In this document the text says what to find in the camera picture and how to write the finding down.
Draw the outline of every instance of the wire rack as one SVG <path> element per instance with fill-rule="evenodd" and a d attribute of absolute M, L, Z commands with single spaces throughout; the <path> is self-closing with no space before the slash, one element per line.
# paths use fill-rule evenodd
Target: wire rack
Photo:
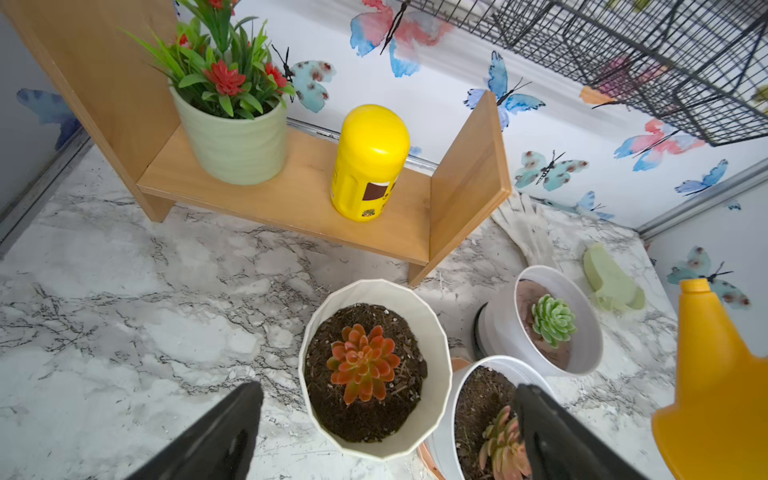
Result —
<path fill-rule="evenodd" d="M 768 135 L 765 0 L 410 5 L 712 145 Z"/>

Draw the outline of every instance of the white marble surface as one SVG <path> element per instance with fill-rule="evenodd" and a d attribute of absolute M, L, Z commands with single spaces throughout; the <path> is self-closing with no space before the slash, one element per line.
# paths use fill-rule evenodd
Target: white marble surface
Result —
<path fill-rule="evenodd" d="M 672 402 L 677 321 L 637 235 L 548 210 L 564 272 L 601 241 L 645 289 L 642 313 L 600 314 L 597 372 L 550 378 L 559 399 L 654 480 L 672 478 L 650 415 Z M 469 355 L 475 311 L 524 260 L 490 220 L 416 290 Z M 234 386 L 267 398 L 249 478 L 431 478 L 415 455 L 339 454 L 307 417 L 303 326 L 325 295 L 406 265 L 177 205 L 151 223 L 92 150 L 0 262 L 0 478 L 123 478 Z"/>

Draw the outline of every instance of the pot rim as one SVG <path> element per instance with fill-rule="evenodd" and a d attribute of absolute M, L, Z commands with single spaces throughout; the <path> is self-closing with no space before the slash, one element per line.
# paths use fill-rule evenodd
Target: pot rim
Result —
<path fill-rule="evenodd" d="M 404 287 L 402 285 L 398 285 L 397 283 L 390 282 L 389 280 L 384 280 L 384 279 L 362 279 L 362 280 L 357 280 L 356 282 L 352 282 L 349 285 L 344 286 L 343 288 L 341 288 L 339 290 L 336 290 L 335 292 L 331 292 L 331 294 L 326 297 L 326 299 L 323 301 L 323 303 L 321 303 L 320 306 L 317 307 L 317 310 L 319 310 L 319 308 L 321 306 L 323 306 L 323 304 L 331 297 L 331 295 L 333 295 L 335 293 L 340 293 L 340 292 L 346 291 L 346 290 L 351 289 L 354 286 L 356 286 L 358 284 L 361 284 L 361 283 L 386 283 L 386 284 L 389 284 L 390 286 L 397 287 L 398 289 L 405 290 L 406 292 L 410 293 L 414 298 L 418 299 L 418 301 L 420 303 L 422 303 L 426 308 L 428 308 L 430 312 L 432 312 L 432 315 L 435 317 L 435 319 L 437 321 L 438 330 L 439 330 L 440 334 L 442 335 L 443 341 L 445 342 L 446 347 L 448 347 L 448 337 L 445 334 L 445 330 L 442 328 L 442 325 L 440 325 L 440 320 L 437 318 L 437 314 L 435 313 L 434 310 L 432 310 L 432 308 L 429 306 L 429 304 L 422 297 L 416 295 L 416 293 L 413 290 L 411 290 L 409 288 L 406 288 L 406 287 Z M 339 442 L 333 437 L 333 435 L 330 432 L 328 432 L 323 425 L 320 424 L 320 421 L 315 416 L 314 408 L 312 407 L 312 403 L 310 401 L 310 394 L 309 394 L 309 391 L 306 388 L 306 382 L 304 380 L 304 368 L 306 366 L 305 365 L 305 363 L 306 363 L 306 348 L 309 345 L 311 340 L 312 339 L 310 338 L 310 324 L 307 323 L 306 327 L 304 328 L 304 339 L 301 342 L 301 347 L 299 349 L 299 383 L 301 385 L 302 397 L 304 398 L 304 404 L 307 407 L 307 414 L 309 415 L 310 419 L 312 420 L 312 423 L 315 425 L 315 427 L 317 427 L 317 430 L 320 433 L 322 433 L 323 436 L 325 436 L 326 439 L 328 439 L 331 443 L 333 443 L 335 445 L 335 447 L 337 447 L 342 453 L 349 453 L 350 455 L 355 455 L 355 456 L 362 457 L 362 458 L 368 458 L 368 459 L 371 459 L 371 460 L 376 460 L 378 462 L 387 462 L 388 460 L 392 460 L 393 458 L 403 457 L 405 455 L 410 454 L 411 452 L 416 450 L 419 447 L 419 445 L 421 445 L 422 442 L 424 442 L 437 429 L 438 425 L 440 424 L 440 419 L 442 419 L 442 417 L 445 415 L 445 411 L 446 411 L 446 409 L 448 407 L 448 400 L 449 400 L 449 396 L 451 395 L 451 385 L 452 385 L 452 379 L 453 379 L 453 375 L 452 374 L 449 375 L 449 377 L 448 377 L 448 390 L 445 392 L 445 397 L 443 398 L 443 400 L 441 402 L 441 405 L 439 406 L 440 414 L 438 415 L 437 420 L 434 423 L 432 423 L 427 429 L 425 429 L 425 431 L 421 434 L 421 436 L 419 436 L 419 438 L 416 439 L 412 443 L 412 445 L 408 445 L 407 448 L 403 448 L 403 449 L 401 449 L 401 450 L 399 450 L 397 452 L 391 453 L 389 455 L 377 456 L 377 455 L 372 455 L 372 454 L 370 454 L 368 452 L 361 452 L 360 450 L 351 449 L 351 448 L 348 448 L 348 447 L 345 447 L 345 446 L 342 446 L 341 444 L 339 444 Z M 445 361 L 447 362 L 447 364 L 449 366 L 451 365 L 451 352 L 450 352 L 450 348 L 446 348 L 445 349 Z"/>
<path fill-rule="evenodd" d="M 533 343 L 533 340 L 531 340 L 531 336 L 528 335 L 528 331 L 525 329 L 525 325 L 523 325 L 523 319 L 520 318 L 520 309 L 518 308 L 518 285 L 520 285 L 520 280 L 528 280 L 528 279 L 524 279 L 523 278 L 523 276 L 525 275 L 526 272 L 528 272 L 529 270 L 542 270 L 542 269 L 543 270 L 550 270 L 551 272 L 556 273 L 566 283 L 570 283 L 571 286 L 575 289 L 575 291 L 578 292 L 580 299 L 583 300 L 584 303 L 591 310 L 592 306 L 591 306 L 587 296 L 584 295 L 584 292 L 581 291 L 581 289 L 578 287 L 578 285 L 576 285 L 576 283 L 574 283 L 573 280 L 571 280 L 570 278 L 566 277 L 560 270 L 557 270 L 555 268 L 552 268 L 551 266 L 546 266 L 546 265 L 531 265 L 531 266 L 527 266 L 523 271 L 520 272 L 520 274 L 517 276 L 517 278 L 515 278 L 515 291 L 514 291 L 513 296 L 512 296 L 512 298 L 514 299 L 514 305 L 515 305 L 515 317 L 518 319 L 518 323 L 520 323 L 520 328 L 522 328 L 523 332 L 525 332 L 525 339 L 528 341 L 528 345 L 530 345 L 531 348 L 536 352 L 536 355 L 540 356 L 547 363 L 549 363 L 549 365 L 552 366 L 552 368 L 556 369 L 559 372 L 563 372 L 565 376 L 576 377 L 576 376 L 589 375 L 590 373 L 595 371 L 596 368 L 600 365 L 600 361 L 599 360 L 598 360 L 597 363 L 595 363 L 592 366 L 592 368 L 590 368 L 586 372 L 575 373 L 575 372 L 569 372 L 567 370 L 563 370 L 559 366 L 556 366 L 554 363 L 550 362 L 549 359 L 546 356 L 544 356 L 543 353 L 541 353 L 539 351 L 537 346 Z M 594 317 L 594 321 L 598 325 L 598 332 L 602 332 L 602 327 L 600 325 L 600 320 L 598 320 L 597 316 L 594 314 L 594 311 L 592 311 L 592 316 Z M 603 351 L 603 336 L 602 336 L 602 334 L 598 335 L 598 341 L 600 343 L 600 351 L 602 353 L 602 351 Z"/>
<path fill-rule="evenodd" d="M 536 371 L 535 368 L 528 365 L 526 362 L 518 358 L 515 358 L 514 356 L 509 356 L 509 355 L 491 355 L 491 356 L 483 357 L 480 360 L 472 363 L 471 365 L 464 367 L 466 371 L 462 374 L 461 379 L 458 381 L 458 388 L 456 389 L 456 395 L 452 401 L 451 409 L 450 409 L 451 420 L 452 420 L 451 422 L 451 444 L 452 445 L 456 444 L 456 427 L 455 427 L 456 406 L 458 405 L 458 397 L 462 394 L 462 389 L 464 388 L 464 384 L 467 382 L 467 379 L 472 374 L 472 372 L 474 372 L 478 367 L 484 366 L 484 364 L 492 360 L 502 360 L 505 362 L 509 362 L 515 366 L 520 366 L 521 369 L 526 371 L 527 374 L 530 374 L 531 376 L 535 377 L 535 379 L 538 381 L 538 383 L 536 383 L 536 386 L 543 389 L 556 402 L 558 401 L 558 397 L 554 394 L 554 391 L 552 390 L 552 387 L 549 385 L 549 382 L 547 382 L 547 379 L 545 379 L 541 373 Z M 453 458 L 457 464 L 461 465 L 460 462 L 458 461 L 458 453 L 456 453 L 455 450 L 454 450 Z M 464 473 L 462 473 L 462 480 L 465 480 Z"/>
<path fill-rule="evenodd" d="M 257 122 L 260 122 L 260 121 L 266 121 L 271 116 L 276 116 L 276 115 L 272 115 L 272 114 L 277 112 L 277 111 L 280 111 L 280 110 L 287 111 L 288 110 L 287 105 L 285 105 L 285 104 L 283 104 L 281 102 L 280 105 L 275 107 L 275 108 L 273 108 L 271 112 L 269 112 L 267 114 L 264 114 L 264 115 L 259 115 L 254 120 L 248 120 L 247 118 L 222 118 L 222 117 L 217 117 L 216 115 L 211 115 L 209 113 L 206 113 L 206 112 L 200 110 L 199 108 L 195 108 L 191 104 L 187 103 L 187 101 L 184 100 L 181 97 L 181 95 L 179 95 L 179 92 L 176 91 L 176 87 L 173 84 L 169 84 L 168 85 L 168 89 L 170 90 L 170 94 L 174 97 L 174 100 L 177 101 L 176 102 L 177 104 L 184 104 L 184 105 L 186 105 L 185 109 L 195 111 L 195 112 L 197 112 L 200 115 L 204 115 L 204 116 L 209 118 L 209 121 L 219 121 L 219 122 L 221 122 L 223 124 L 243 123 L 243 122 L 246 122 L 246 121 L 257 123 Z"/>

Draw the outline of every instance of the dirt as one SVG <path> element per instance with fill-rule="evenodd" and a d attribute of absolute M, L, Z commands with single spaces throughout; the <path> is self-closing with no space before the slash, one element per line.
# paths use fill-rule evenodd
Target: dirt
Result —
<path fill-rule="evenodd" d="M 454 428 L 456 453 L 465 480 L 493 480 L 490 467 L 481 472 L 478 453 L 486 427 L 498 411 L 515 401 L 515 386 L 495 370 L 479 366 L 467 378 L 458 394 Z"/>
<path fill-rule="evenodd" d="M 560 342 L 558 348 L 553 349 L 549 343 L 538 333 L 534 332 L 533 312 L 531 308 L 538 302 L 538 299 L 547 295 L 549 290 L 532 280 L 520 280 L 518 284 L 518 314 L 523 320 L 525 332 L 536 346 L 539 352 L 546 357 L 554 366 L 565 370 L 568 361 L 571 360 L 571 342 Z"/>
<path fill-rule="evenodd" d="M 395 355 L 400 365 L 395 378 L 386 384 L 386 397 L 360 398 L 347 406 L 344 385 L 333 385 L 326 362 L 332 356 L 331 344 L 342 340 L 345 326 L 362 325 L 370 332 L 376 325 L 384 329 L 384 337 L 395 340 Z M 381 442 L 398 431 L 421 399 L 427 363 L 419 351 L 419 343 L 408 323 L 397 313 L 381 305 L 357 303 L 334 313 L 320 324 L 306 350 L 304 380 L 312 407 L 320 423 L 348 442 Z"/>

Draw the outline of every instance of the glove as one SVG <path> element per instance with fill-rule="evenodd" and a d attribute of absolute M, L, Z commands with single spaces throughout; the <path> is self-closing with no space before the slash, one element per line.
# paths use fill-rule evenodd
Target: glove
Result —
<path fill-rule="evenodd" d="M 516 190 L 491 214 L 493 221 L 522 250 L 528 265 L 546 265 L 558 269 L 554 261 L 554 247 L 547 236 L 544 209 L 534 209 L 531 198 Z"/>

